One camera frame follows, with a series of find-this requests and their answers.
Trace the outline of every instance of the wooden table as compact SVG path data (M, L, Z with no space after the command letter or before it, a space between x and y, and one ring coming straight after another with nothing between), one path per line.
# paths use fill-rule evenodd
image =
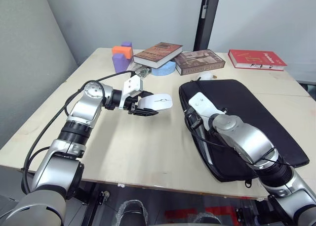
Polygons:
M293 136L310 159L308 165L297 171L316 191L316 102L286 71L235 69L227 54L219 55L226 65L212 71L213 74L218 79L242 82ZM20 169L34 139L66 98L85 81L114 73L111 57L111 49L97 49L0 150L0 165ZM184 124L178 96L179 86L196 76L180 76L175 71L168 76L149 75L144 79L144 90L172 95L173 107L158 115L139 117L122 110L103 110L86 145L83 180L223 196L267 197L258 180L253 181L251 189L243 181L222 183L205 167ZM129 74L124 74L104 83L122 89L128 78ZM65 114L61 114L37 149L49 146L57 138L65 120ZM32 171L42 158L43 154L33 161Z

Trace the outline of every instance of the red floor marking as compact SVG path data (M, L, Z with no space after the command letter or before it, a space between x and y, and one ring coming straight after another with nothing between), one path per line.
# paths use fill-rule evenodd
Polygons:
M183 210L167 210L164 212L164 216L166 219L184 219L187 218L188 215L196 215L196 209L183 209Z
M206 212L210 212L214 215L230 215L232 217L233 224L238 226L237 215L233 206L221 206L221 207L207 207Z

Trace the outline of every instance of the book cover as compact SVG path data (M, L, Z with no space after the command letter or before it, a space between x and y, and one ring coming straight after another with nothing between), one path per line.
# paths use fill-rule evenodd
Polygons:
M228 55L235 68L280 70L287 66L272 51L230 49Z
M160 42L159 44L134 55L134 57L158 62L180 47L182 47L182 45Z
M225 61L209 49L181 53L174 61L180 75L220 69L225 65Z

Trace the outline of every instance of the brown book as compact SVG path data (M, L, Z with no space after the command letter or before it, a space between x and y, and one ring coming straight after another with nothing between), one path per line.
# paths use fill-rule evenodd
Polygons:
M225 61L209 49L181 53L174 61L180 75L220 69L225 65Z
M159 68L182 52L182 45L160 42L136 55L134 62L152 68Z

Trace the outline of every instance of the white computer mouse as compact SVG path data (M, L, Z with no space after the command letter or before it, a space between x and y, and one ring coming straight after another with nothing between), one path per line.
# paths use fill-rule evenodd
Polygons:
M149 108L161 111L172 107L172 98L169 94L160 93L141 98L137 107L140 109Z
M213 80L213 74L210 71L203 71L198 74L197 80Z

